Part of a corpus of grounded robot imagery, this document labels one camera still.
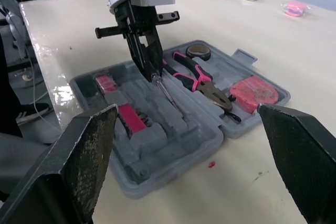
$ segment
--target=black metal bracket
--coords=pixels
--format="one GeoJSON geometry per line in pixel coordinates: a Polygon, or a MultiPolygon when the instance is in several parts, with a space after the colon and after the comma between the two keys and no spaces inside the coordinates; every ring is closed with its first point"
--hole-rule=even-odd
{"type": "Polygon", "coordinates": [[[156,30],[157,25],[178,21],[178,12],[157,14],[154,6],[142,7],[125,1],[114,9],[117,26],[96,28],[98,39],[122,34],[127,40],[131,57],[147,81],[152,81],[154,74],[162,75],[163,50],[156,30]],[[148,46],[140,42],[145,36],[148,46]]]}

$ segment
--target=pink packaged item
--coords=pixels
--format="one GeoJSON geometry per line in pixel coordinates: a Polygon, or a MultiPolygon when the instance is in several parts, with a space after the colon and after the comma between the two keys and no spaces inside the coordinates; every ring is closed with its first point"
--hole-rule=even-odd
{"type": "Polygon", "coordinates": [[[229,94],[236,98],[235,103],[248,113],[253,113],[259,103],[275,104],[278,92],[257,76],[251,76],[232,85],[229,94]]]}
{"type": "Polygon", "coordinates": [[[292,17],[301,17],[306,8],[307,5],[299,1],[289,1],[283,5],[283,11],[292,17]]]}

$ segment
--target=pliers jaw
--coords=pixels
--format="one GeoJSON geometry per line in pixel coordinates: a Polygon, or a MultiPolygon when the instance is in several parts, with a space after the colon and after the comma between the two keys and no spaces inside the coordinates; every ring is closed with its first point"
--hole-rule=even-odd
{"type": "Polygon", "coordinates": [[[224,111],[232,111],[232,103],[229,98],[222,90],[216,88],[211,82],[201,81],[197,85],[197,90],[210,99],[213,104],[221,107],[224,111]]]}

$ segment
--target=cable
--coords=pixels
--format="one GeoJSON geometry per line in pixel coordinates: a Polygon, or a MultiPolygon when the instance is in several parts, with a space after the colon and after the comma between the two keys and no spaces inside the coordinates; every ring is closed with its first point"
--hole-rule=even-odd
{"type": "Polygon", "coordinates": [[[37,98],[37,99],[34,100],[34,101],[35,101],[35,102],[38,102],[38,101],[41,100],[43,97],[45,97],[47,94],[48,94],[48,91],[46,91],[43,95],[41,95],[39,98],[37,98]]]}
{"type": "Polygon", "coordinates": [[[28,59],[29,59],[30,65],[31,65],[31,69],[32,69],[32,71],[33,71],[33,99],[34,99],[34,103],[33,103],[33,104],[34,104],[34,109],[35,109],[36,113],[38,114],[38,116],[39,116],[43,121],[45,121],[45,123],[49,124],[49,125],[50,125],[51,127],[53,127],[56,131],[58,131],[58,132],[62,132],[59,128],[55,127],[54,125],[52,125],[51,123],[49,123],[47,120],[45,120],[45,119],[43,118],[43,116],[40,115],[40,113],[38,112],[38,110],[37,110],[37,108],[36,108],[36,100],[35,100],[35,73],[34,73],[34,67],[33,67],[33,62],[31,61],[29,54],[27,54],[27,56],[28,56],[28,59]]]}

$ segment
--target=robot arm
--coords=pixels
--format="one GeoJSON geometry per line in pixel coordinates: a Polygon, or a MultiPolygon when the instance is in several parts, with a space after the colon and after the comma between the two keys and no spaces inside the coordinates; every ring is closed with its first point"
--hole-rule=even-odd
{"type": "Polygon", "coordinates": [[[157,14],[156,5],[174,4],[175,0],[109,0],[110,12],[117,26],[96,28],[97,38],[123,35],[127,40],[132,59],[147,81],[162,75],[163,51],[156,30],[157,25],[179,20],[178,12],[157,14]],[[147,46],[140,42],[145,36],[147,46]]]}

